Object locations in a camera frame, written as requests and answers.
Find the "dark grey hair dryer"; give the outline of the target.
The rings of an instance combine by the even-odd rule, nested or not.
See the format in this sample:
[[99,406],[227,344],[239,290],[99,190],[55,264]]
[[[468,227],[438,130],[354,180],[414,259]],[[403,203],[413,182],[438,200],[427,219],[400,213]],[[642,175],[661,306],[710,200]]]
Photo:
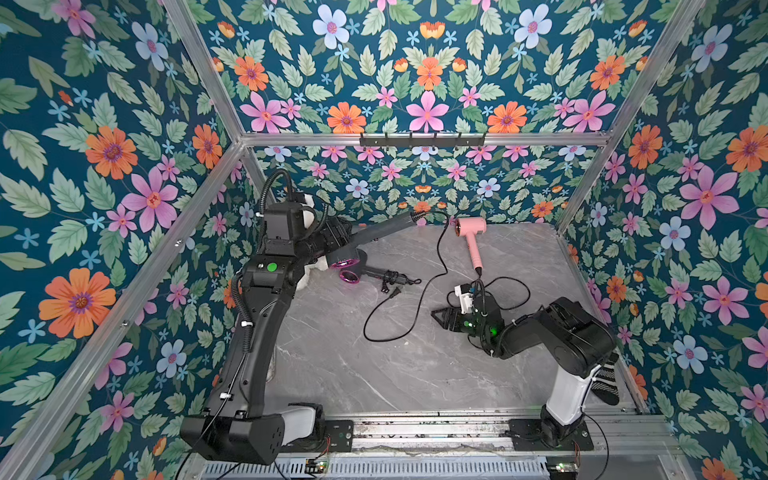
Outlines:
[[333,268],[342,268],[359,263],[357,250],[360,245],[377,241],[411,227],[425,216],[424,212],[407,211],[356,232],[352,231],[350,224],[341,222],[329,230],[330,238],[327,241],[326,253],[324,254],[326,261]]
[[364,277],[368,276],[381,282],[381,291],[388,293],[391,285],[419,285],[422,283],[420,278],[410,278],[405,274],[394,270],[379,269],[370,266],[356,264],[349,268],[342,269],[339,277],[346,283],[357,284]]

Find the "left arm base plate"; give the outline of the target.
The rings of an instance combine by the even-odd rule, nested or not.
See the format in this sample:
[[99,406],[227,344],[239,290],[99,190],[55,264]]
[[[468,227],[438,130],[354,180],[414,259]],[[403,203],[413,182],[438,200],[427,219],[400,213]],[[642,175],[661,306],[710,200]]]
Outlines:
[[317,441],[313,450],[317,453],[349,453],[353,448],[355,433],[353,420],[323,420],[316,428]]

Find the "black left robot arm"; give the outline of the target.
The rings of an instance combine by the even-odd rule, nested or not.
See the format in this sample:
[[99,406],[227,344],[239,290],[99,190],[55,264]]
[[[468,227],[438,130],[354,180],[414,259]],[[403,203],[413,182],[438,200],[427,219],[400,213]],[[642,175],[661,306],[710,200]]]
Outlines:
[[351,225],[331,217],[310,227],[302,214],[268,214],[259,249],[232,282],[238,309],[222,376],[203,408],[184,418],[181,438],[210,461],[271,464],[291,444],[323,448],[323,408],[291,403],[265,410],[265,390],[277,337],[306,266],[346,246]]

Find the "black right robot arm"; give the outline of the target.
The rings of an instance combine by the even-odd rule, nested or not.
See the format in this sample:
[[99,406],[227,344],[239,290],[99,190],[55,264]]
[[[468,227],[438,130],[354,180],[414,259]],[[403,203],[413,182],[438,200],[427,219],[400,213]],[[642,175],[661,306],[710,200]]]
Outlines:
[[458,306],[435,309],[430,316],[442,329],[474,338],[481,351],[499,360],[544,347],[558,370],[541,410],[541,431],[552,438],[568,435],[582,423],[594,379],[614,353],[612,334],[579,302],[566,297],[506,321],[490,293],[467,296]]

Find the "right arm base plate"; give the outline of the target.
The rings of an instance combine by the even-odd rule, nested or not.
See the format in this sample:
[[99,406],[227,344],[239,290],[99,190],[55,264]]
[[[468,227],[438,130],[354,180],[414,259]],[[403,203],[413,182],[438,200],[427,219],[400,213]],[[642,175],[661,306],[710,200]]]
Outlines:
[[594,442],[583,420],[563,427],[554,420],[511,419],[505,435],[518,451],[592,451]]

